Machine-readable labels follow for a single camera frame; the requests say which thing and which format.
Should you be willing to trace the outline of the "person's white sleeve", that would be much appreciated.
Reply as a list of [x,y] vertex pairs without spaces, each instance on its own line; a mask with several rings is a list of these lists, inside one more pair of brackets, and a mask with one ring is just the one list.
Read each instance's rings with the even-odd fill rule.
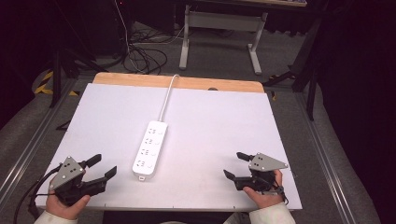
[[278,203],[250,213],[233,213],[223,224],[296,224],[284,203]]
[[78,224],[76,219],[70,220],[63,217],[57,217],[47,211],[44,211],[34,224]]

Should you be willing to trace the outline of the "person's right hand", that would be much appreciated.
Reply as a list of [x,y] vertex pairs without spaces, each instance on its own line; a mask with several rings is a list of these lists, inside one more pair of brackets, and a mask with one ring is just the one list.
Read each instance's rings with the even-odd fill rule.
[[282,194],[283,174],[279,170],[274,170],[274,174],[275,185],[268,194],[260,193],[250,187],[243,187],[243,191],[258,206],[259,209],[267,208],[286,201],[286,198]]

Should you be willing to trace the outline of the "dark curtain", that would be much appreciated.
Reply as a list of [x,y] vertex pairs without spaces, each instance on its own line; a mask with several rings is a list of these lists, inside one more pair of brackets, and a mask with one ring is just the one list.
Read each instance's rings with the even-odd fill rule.
[[382,224],[396,224],[396,0],[330,0],[318,83]]

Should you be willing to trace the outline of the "white board sheet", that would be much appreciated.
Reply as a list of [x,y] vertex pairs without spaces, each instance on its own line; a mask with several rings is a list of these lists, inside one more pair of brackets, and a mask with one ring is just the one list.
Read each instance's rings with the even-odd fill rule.
[[[167,134],[154,176],[139,181],[133,163],[156,119],[167,123]],[[91,208],[251,211],[254,202],[223,173],[249,174],[237,152],[288,159],[264,93],[90,84],[49,165],[101,154],[87,180],[117,167]]]

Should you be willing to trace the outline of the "aluminium floor rail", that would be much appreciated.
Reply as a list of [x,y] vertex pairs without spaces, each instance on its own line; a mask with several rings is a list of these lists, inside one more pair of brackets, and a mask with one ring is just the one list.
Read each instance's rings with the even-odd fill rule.
[[44,107],[44,115],[40,117],[40,122],[35,126],[34,132],[28,138],[27,142],[21,145],[18,158],[7,171],[7,176],[0,186],[0,203],[5,203],[12,195],[15,188],[18,186],[24,172],[29,166],[29,163],[33,159],[33,156],[45,138],[52,121],[60,111],[62,104],[64,103],[69,92],[74,88],[76,82],[77,81],[75,79],[66,80],[64,88],[61,91],[61,97],[55,106]]
[[299,107],[302,110],[304,120],[307,123],[308,130],[313,138],[315,145],[314,150],[316,151],[318,162],[320,163],[323,174],[325,175],[327,184],[329,186],[330,192],[332,194],[340,217],[343,221],[343,224],[357,224],[356,218],[354,217],[352,210],[348,204],[339,176],[336,173],[332,162],[325,150],[325,147],[321,141],[316,123],[308,116],[304,95],[302,93],[295,93],[295,98]]

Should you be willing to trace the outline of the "white metal desk frame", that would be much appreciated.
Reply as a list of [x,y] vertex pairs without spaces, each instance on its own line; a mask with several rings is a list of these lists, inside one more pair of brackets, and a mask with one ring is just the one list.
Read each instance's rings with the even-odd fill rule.
[[262,68],[257,55],[257,47],[260,43],[264,25],[268,14],[263,12],[260,17],[250,17],[241,15],[229,15],[219,13],[209,13],[192,11],[190,5],[185,6],[183,42],[181,46],[179,68],[185,70],[187,68],[189,57],[189,33],[190,28],[208,28],[222,29],[233,31],[254,32],[255,37],[251,43],[247,45],[247,51],[252,63],[254,73],[262,74]]

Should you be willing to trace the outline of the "yellow black hazard tape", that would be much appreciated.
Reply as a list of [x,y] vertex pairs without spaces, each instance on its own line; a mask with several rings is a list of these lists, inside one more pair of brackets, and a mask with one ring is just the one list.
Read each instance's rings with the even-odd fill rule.
[[53,72],[48,71],[47,74],[42,77],[40,83],[38,84],[38,87],[35,89],[35,94],[40,94],[40,93],[48,94],[48,95],[53,94],[53,89],[47,88],[52,76],[53,76]]

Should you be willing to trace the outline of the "black tripod stand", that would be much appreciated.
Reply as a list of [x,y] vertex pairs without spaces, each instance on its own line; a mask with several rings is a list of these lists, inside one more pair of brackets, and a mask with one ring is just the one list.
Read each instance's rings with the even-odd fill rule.
[[78,78],[79,63],[95,72],[106,72],[106,69],[95,62],[95,57],[88,45],[88,37],[82,28],[79,15],[80,0],[43,0],[43,19],[50,37],[53,59],[53,95],[51,107],[61,100],[63,93],[62,73],[67,78]]

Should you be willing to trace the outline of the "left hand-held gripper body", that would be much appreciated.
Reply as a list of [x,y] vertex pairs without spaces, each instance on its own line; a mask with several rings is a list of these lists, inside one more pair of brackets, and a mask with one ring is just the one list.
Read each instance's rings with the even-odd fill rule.
[[64,205],[71,206],[85,195],[94,196],[106,190],[107,181],[101,178],[88,182],[82,180],[86,168],[84,161],[77,162],[70,156],[60,165],[57,175],[49,184],[49,189],[55,192]]

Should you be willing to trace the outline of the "black metal stand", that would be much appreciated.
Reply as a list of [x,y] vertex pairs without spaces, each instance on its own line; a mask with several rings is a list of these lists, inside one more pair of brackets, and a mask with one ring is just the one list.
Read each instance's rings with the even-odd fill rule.
[[263,83],[264,87],[271,87],[287,78],[295,77],[291,85],[294,92],[302,92],[306,86],[309,86],[305,111],[310,120],[314,119],[313,109],[318,81],[316,68],[313,63],[310,62],[310,56],[321,22],[322,18],[316,18],[314,20],[294,63],[290,66],[290,70],[278,77],[270,78]]

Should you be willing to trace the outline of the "person's left hand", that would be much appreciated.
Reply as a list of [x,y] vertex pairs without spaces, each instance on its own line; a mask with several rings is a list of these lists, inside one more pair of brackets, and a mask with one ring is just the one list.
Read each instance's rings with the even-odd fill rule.
[[76,220],[90,199],[91,197],[89,195],[85,195],[73,205],[68,206],[64,205],[55,195],[55,192],[50,189],[49,196],[46,200],[46,211],[55,215],[56,217],[61,217],[68,220]]

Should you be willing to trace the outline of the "wooden desk top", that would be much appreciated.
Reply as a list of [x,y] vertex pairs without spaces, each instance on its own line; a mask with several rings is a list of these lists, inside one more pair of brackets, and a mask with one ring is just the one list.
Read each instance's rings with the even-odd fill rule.
[[306,7],[306,0],[191,0],[211,3],[242,4],[253,6],[287,6],[287,7]]

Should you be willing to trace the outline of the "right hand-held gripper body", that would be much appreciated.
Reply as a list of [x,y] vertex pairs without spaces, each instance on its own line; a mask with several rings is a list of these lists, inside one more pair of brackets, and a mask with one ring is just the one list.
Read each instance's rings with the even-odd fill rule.
[[248,165],[250,176],[237,177],[237,181],[234,181],[235,187],[237,190],[250,187],[255,191],[270,191],[275,185],[274,170],[286,169],[289,166],[262,153],[253,156]]

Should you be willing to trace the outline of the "white power strip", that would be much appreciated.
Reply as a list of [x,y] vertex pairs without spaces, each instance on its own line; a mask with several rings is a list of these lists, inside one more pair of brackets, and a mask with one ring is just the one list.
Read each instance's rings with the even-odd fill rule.
[[167,127],[166,123],[158,120],[148,123],[133,163],[133,173],[139,181],[146,181],[154,176]]

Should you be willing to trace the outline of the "person's right white sleeve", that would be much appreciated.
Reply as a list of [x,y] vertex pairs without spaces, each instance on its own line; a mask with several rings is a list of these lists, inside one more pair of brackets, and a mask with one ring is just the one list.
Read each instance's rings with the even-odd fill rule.
[[296,224],[284,203],[278,203],[250,213],[233,213],[223,224]]

